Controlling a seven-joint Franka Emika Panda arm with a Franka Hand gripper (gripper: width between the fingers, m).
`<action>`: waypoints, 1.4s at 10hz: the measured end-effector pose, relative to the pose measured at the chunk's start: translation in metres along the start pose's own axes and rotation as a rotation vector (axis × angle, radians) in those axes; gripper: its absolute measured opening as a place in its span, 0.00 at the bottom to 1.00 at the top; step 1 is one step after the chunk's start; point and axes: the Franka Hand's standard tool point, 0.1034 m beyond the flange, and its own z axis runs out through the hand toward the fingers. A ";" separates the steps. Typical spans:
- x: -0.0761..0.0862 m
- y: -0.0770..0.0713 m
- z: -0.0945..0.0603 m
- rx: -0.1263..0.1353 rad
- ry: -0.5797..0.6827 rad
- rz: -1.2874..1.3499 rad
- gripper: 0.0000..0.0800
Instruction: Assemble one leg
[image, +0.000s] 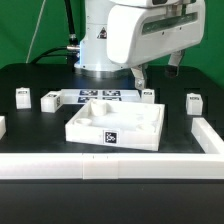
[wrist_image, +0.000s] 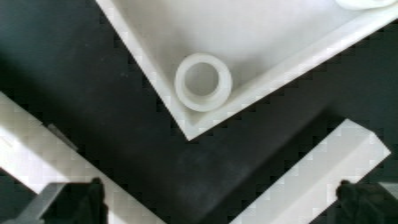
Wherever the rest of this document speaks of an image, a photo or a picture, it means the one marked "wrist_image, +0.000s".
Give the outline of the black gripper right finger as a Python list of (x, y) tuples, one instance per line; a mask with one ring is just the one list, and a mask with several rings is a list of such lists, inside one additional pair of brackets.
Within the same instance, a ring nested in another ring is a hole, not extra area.
[(398, 183), (341, 181), (337, 224), (398, 224)]

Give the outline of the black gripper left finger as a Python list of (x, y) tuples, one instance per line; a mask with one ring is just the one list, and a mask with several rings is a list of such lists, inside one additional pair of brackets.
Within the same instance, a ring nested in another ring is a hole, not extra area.
[(12, 218), (12, 224), (108, 224), (101, 179), (49, 183)]

